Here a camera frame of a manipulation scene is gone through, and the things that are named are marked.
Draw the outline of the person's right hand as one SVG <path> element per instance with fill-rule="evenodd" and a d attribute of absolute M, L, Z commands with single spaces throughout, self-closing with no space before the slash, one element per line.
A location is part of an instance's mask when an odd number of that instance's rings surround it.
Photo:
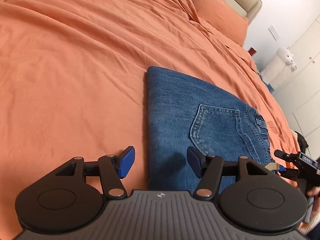
<path fill-rule="evenodd" d="M 320 206 L 319 192 L 320 192 L 319 186 L 313 187 L 310 191 L 307 192 L 309 200 L 312 200 L 312 202 L 308 205 L 310 220 L 312 220 L 313 217 L 315 217 L 315 215 L 319 213 L 319 206 Z"/>

